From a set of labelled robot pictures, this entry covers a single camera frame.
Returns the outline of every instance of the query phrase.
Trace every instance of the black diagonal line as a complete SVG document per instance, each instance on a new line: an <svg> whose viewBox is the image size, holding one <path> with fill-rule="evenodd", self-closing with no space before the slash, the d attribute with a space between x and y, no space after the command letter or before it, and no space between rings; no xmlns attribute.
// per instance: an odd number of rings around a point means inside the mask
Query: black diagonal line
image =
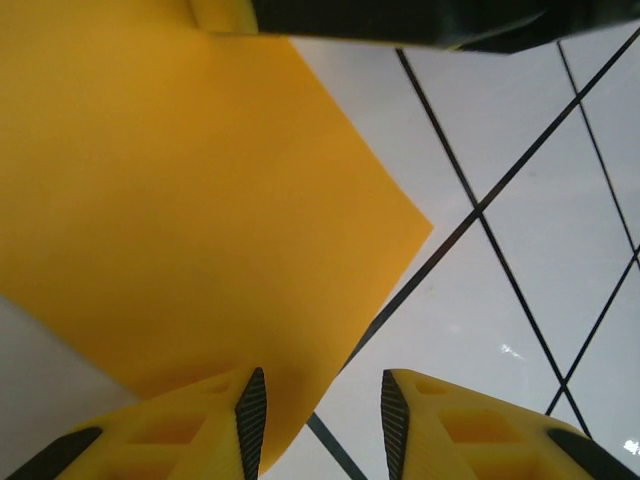
<svg viewBox="0 0 640 480"><path fill-rule="evenodd" d="M380 310L380 313L373 319L364 335L355 346L351 355L345 362L344 369L362 350L362 348L373 338L378 330L386 323L393 313L404 303L416 287L424 280L424 278L433 270L433 268L442 260L445 254L451 250L462 235L469 229L473 222L480 216L491 202L504 190L513 177L527 164L527 162L538 151L542 144L547 141L560 124L569 116L569 114L579 105L582 99L595 87L602 77L611 69L618 59L626 52L631 44L640 36L640 28L613 54L613 56L605 63L602 68L589 80L585 87L578 92L575 98L560 112L560 114L549 124L542 134L533 142L533 144L524 152L524 154L514 163L514 165L504 174L498 183L478 202L478 207L473 210L458 225L458 227L449 235L449 237L440 245L440 247L431 255L431 257L418 269L416 273L407 281L405 285L394 295L394 297Z"/></svg>
<svg viewBox="0 0 640 480"><path fill-rule="evenodd" d="M598 329L602 325L604 317L607 315L607 312L609 311L609 308L611 307L611 305L613 304L613 301L615 300L616 296L618 295L618 292L620 291L620 288L622 287L622 284L624 283L625 279L627 278L627 275L629 275L629 272L631 271L631 268L638 261L638 255L639 254L640 254L640 245L638 245L638 247L634 250L633 256L631 257L631 260L629 260L629 263L627 263L627 266L625 267L624 271L622 272L622 275L620 276L620 280L618 280L618 283L616 283L616 286L614 287L613 292L611 292L611 295L609 295L609 298L607 299L606 303L604 304L604 307L602 308L602 311L600 312L600 315L598 315L596 323L591 328L591 331L589 332L589 335L587 335L586 340L582 344L582 348L580 349L580 351L578 352L578 355L576 356L575 360L571 364L571 368L569 368L569 371L567 372L567 375L564 377L564 379L562 381L562 386L563 387L567 386L567 384L569 383L569 380L571 380L571 377L575 373L576 368L578 368L578 364L580 363L580 360L582 360L582 357L584 357L584 354L586 353L587 348L591 344L591 342L593 340L593 337L595 337L596 333L598 332ZM547 415L551 415L551 413L553 412L553 409L556 407L556 404L558 403L558 400L560 400L560 395L562 394L563 390L564 389L561 387L560 389L558 389L558 391L554 395L553 400L551 400L551 403L549 404L549 408L547 408L547 412L546 412Z"/></svg>
<svg viewBox="0 0 640 480"><path fill-rule="evenodd" d="M320 417L315 414L311 415L311 418L307 421L307 426L318 437L318 440L324 445L331 456L338 462L338 464L345 471L347 476L351 480L367 480L367 477L362 473L362 470L358 468L358 465L351 459L349 454L342 448L340 442L333 436L327 426L324 424Z"/></svg>
<svg viewBox="0 0 640 480"><path fill-rule="evenodd" d="M558 46L558 52L560 53L560 57L562 58L562 63L564 65L564 68L567 71L567 77L569 77L569 82L571 82L571 88L573 88L573 92L577 95L578 87L576 86L576 82L573 77L571 67L569 66L569 61L567 60L567 56L565 55L564 49L562 48L562 44L560 42L556 42L556 45ZM596 156L598 157L598 162L600 162L600 167L602 168L602 173L604 174L604 178L607 182L607 186L609 187L609 192L611 193L611 197L613 198L613 203L615 204L616 210L618 211L618 217L620 217L620 221L622 222L622 227L624 228L624 233L627 236L629 247L631 247L631 251L633 251L635 242L631 237L631 231L629 230L627 221L624 218L624 214L622 213L622 208L620 207L618 196L616 195L615 189L613 188L613 182L611 181L611 177L609 175L609 171L607 170L607 166L604 163L604 157L602 156L602 151L600 150L600 146L596 141L596 136L594 135L593 129L591 128L591 122L589 122L589 117L584 108L584 104L580 102L580 105L578 105L578 107L580 108L582 120L584 121L584 124L587 127L587 132L589 134L589 138L591 139L591 144L593 145L593 149L595 150ZM638 270L640 270L640 260L636 259L636 264L638 265Z"/></svg>
<svg viewBox="0 0 640 480"><path fill-rule="evenodd" d="M409 81L411 82L411 85L413 86L413 89L416 95L420 100L420 103L422 104L422 107L425 110L425 113L427 114L427 116L429 117L429 120L431 121L431 125L433 126L433 129L435 130L436 135L438 136L438 139L440 140L440 143L442 144L442 147L446 152L447 157L449 158L449 162L451 163L451 166L453 167L453 169L456 172L456 175L458 176L458 180L460 180L460 183L462 184L462 187L464 188L464 191L466 192L467 197L469 198L469 201L473 205L474 209L477 209L478 200L476 198L475 193L473 192L473 188L471 187L471 184L469 183L467 176L465 175L464 170L462 169L462 166L460 165L460 162L458 161L458 158L453 151L451 143L449 143L449 139L444 133L442 125L438 120L438 116L433 110L433 107L431 106L431 103L429 102L429 99L427 98L426 93L424 92L424 90L422 89L422 86L420 85L420 81L416 77L415 72L411 67L411 62L409 62L409 59L404 54L404 51L402 49L397 49L396 53L398 55L398 58L400 59L400 63L402 64L402 67L404 68L405 73L407 74L407 77L409 78ZM560 384L562 385L563 378L562 378L562 373L558 368L558 364L556 363L553 357L553 354L551 353L551 349L549 348L549 345L545 340L544 335L542 334L542 330L540 329L538 322L536 322L533 316L533 312L531 311L531 308L529 308L529 304L524 296L524 293L522 292L522 289L520 288L520 285L518 284L515 278L515 275L513 274L513 270L509 266L509 263L507 262L507 259L504 256L502 249L500 248L500 244L498 243L498 240L496 239L493 233L493 230L489 226L489 223L487 222L487 219L484 213L479 214L479 220L480 220L480 223L482 224L482 228L484 229L485 234L487 235L487 238L489 239L489 243L493 247L493 251L495 252L496 257L498 257L498 261L500 262L500 265L502 265L502 269L504 270L504 273L507 276L507 279L509 280L511 287L513 288L513 291L515 292L516 297L520 302L522 310L524 311L524 314L527 317L527 320L529 321L529 325L531 326L533 333L538 339L538 342L540 343L542 350L544 351L544 354L547 357L549 364L551 365L551 369L553 370L553 373L558 379L558 382L560 382ZM567 394L567 398L571 397L571 393L568 390L566 390L566 394ZM577 405L573 400L573 398L571 399L571 403L573 406L575 406L576 417L578 417L578 420L580 420L581 424L584 424L583 429L585 430L585 433L587 433L588 435L589 430L587 429L586 423L584 422L584 418L582 417L582 414L578 411Z"/></svg>

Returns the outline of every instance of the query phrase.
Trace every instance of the yellow paper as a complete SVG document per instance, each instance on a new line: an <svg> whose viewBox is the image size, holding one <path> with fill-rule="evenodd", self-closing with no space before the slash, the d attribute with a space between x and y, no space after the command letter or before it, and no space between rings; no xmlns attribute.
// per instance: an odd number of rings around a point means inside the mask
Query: yellow paper
<svg viewBox="0 0 640 480"><path fill-rule="evenodd" d="M265 370L263 466L430 226L284 39L0 0L0 290L142 397Z"/></svg>

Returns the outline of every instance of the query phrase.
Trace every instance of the yellow sheet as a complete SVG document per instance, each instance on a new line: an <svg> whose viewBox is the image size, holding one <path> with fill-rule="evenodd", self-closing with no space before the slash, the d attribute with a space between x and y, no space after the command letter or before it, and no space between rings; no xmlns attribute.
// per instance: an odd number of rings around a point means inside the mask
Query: yellow sheet
<svg viewBox="0 0 640 480"><path fill-rule="evenodd" d="M149 397L265 369L263 467L430 230L284 39L0 0L0 291Z"/></svg>

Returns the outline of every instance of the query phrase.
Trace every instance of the yellow plastic part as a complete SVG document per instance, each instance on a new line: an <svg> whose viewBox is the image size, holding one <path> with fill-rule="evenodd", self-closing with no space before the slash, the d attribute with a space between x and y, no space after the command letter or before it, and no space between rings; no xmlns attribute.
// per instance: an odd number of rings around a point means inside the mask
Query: yellow plastic part
<svg viewBox="0 0 640 480"><path fill-rule="evenodd" d="M431 227L285 39L0 2L0 291L142 398L261 365L270 466Z"/></svg>
<svg viewBox="0 0 640 480"><path fill-rule="evenodd" d="M570 425L410 370L390 372L410 417L397 480L591 478L546 434L557 427L582 435ZM393 455L387 450L391 465Z"/></svg>
<svg viewBox="0 0 640 480"><path fill-rule="evenodd" d="M207 379L78 426L74 431L100 427L103 432L56 478L256 478L243 470L235 412L252 373L245 369Z"/></svg>
<svg viewBox="0 0 640 480"><path fill-rule="evenodd" d="M198 26L206 32L258 33L251 0L190 0L190 3Z"/></svg>

